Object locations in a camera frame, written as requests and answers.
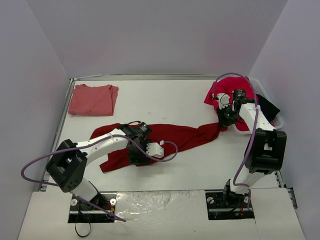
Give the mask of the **dark red t-shirt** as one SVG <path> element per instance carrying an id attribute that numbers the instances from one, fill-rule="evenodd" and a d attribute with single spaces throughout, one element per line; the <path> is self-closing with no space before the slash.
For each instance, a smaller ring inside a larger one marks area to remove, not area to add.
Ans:
<path id="1" fill-rule="evenodd" d="M 150 124 L 151 133 L 147 136 L 152 142 L 170 141 L 177 145 L 179 152 L 183 152 L 218 138 L 220 132 L 226 131 L 218 123 L 209 123 L 197 128 L 174 124 Z M 115 171 L 129 165 L 129 150 L 121 149 L 107 155 L 108 160 L 99 165 L 103 173 Z"/>

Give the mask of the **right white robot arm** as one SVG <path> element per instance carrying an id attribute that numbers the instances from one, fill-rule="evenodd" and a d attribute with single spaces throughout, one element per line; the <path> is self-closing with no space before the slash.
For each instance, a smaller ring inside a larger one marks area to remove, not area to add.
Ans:
<path id="1" fill-rule="evenodd" d="M 221 126 L 228 127 L 241 119 L 251 134 L 243 161 L 235 176 L 225 184 L 221 195 L 222 202 L 232 207 L 256 182 L 281 169 L 287 135 L 271 125 L 257 99 L 247 98 L 243 89 L 232 94 L 219 93 L 214 99 L 218 102 L 216 113 Z"/>

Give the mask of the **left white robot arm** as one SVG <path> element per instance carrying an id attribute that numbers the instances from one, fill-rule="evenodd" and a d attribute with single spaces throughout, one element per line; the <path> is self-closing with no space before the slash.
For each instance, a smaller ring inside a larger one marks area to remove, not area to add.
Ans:
<path id="1" fill-rule="evenodd" d="M 46 165 L 46 171 L 64 193 L 82 198 L 89 209 L 101 203 L 99 191 L 84 178 L 87 165 L 118 150 L 143 147 L 145 139 L 152 132 L 144 122 L 137 126 L 123 124 L 111 132 L 83 142 L 63 141 Z"/>

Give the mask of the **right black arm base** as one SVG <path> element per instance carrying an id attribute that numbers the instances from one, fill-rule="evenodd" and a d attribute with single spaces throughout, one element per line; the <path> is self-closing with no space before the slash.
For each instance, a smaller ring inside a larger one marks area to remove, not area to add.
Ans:
<path id="1" fill-rule="evenodd" d="M 248 206 L 249 196 L 224 189 L 206 190 L 207 216 L 210 221 L 254 219 L 252 204 Z"/>

